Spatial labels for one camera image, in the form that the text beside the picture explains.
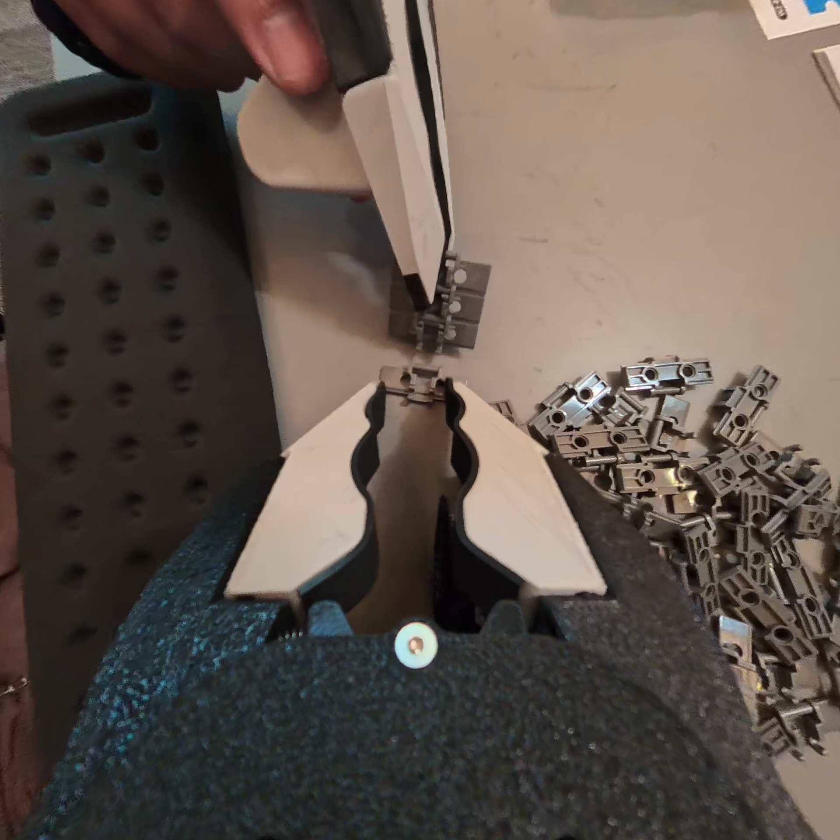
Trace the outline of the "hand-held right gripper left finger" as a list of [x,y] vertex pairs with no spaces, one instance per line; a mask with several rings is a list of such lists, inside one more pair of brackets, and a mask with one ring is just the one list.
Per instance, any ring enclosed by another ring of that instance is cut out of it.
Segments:
[[380,466],[385,388],[371,382],[281,456],[225,596],[359,603],[379,570],[369,483]]

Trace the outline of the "open instruction booklet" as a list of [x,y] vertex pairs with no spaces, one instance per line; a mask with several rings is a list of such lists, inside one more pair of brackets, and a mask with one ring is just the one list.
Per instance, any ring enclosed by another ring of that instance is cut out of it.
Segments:
[[839,45],[831,45],[813,51],[813,59],[819,70],[831,96],[839,109],[840,87],[839,87]]

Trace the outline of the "black perforated foam pad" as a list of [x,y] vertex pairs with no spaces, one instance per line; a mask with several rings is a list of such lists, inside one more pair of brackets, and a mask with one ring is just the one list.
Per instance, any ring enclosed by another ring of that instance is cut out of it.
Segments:
[[105,74],[2,103],[2,283],[38,756],[151,577],[279,454],[216,94]]

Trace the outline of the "grey desk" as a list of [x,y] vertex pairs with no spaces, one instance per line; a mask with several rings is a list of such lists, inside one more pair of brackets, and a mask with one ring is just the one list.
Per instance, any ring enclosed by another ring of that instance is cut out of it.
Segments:
[[[813,58],[838,26],[768,40],[749,2],[434,6],[456,250],[491,266],[476,347],[444,373],[523,423],[578,375],[708,357],[699,437],[761,364],[780,377],[761,428],[838,488],[838,108]],[[387,332],[374,209],[236,162],[285,448],[412,351]],[[358,634],[430,609],[450,445],[442,406],[389,397]]]

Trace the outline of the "blue sticker sheet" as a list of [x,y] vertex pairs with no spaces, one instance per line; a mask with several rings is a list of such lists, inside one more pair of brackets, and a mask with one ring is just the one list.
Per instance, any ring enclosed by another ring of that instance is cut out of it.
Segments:
[[766,39],[839,26],[838,1],[749,1]]

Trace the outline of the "pile of grey track links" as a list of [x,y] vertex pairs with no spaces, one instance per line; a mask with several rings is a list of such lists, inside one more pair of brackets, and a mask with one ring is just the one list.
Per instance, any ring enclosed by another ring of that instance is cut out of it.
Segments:
[[701,436],[692,399],[713,385],[703,355],[649,355],[557,385],[522,422],[644,539],[625,561],[643,597],[634,634],[689,688],[724,665],[764,750],[799,761],[838,736],[838,490],[829,469],[763,430],[780,377],[758,364],[712,400]]

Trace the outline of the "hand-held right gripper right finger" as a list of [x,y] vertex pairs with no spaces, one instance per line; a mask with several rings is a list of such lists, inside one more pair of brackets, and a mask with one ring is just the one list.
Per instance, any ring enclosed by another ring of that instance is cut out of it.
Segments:
[[455,498],[454,573],[469,599],[607,593],[541,444],[460,381],[445,384]]

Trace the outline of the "person's left hand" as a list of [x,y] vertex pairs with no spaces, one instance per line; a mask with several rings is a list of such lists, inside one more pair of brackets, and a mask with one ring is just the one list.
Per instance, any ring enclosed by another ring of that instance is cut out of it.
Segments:
[[124,79],[235,91],[266,77],[307,96],[330,68],[305,2],[32,1],[71,53]]

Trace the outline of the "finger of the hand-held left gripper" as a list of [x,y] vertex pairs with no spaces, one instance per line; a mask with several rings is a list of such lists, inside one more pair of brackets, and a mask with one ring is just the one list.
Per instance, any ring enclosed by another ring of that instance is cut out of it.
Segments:
[[418,3],[418,23],[425,54],[428,84],[424,89],[423,105],[428,114],[424,116],[429,156],[433,178],[440,205],[444,230],[455,231],[453,220],[452,180],[449,169],[448,137],[445,124],[445,98],[438,48],[438,36],[434,15],[434,2]]
[[419,2],[382,2],[391,67],[352,91],[344,113],[400,273],[415,307],[427,307],[454,232],[445,231],[429,156]]

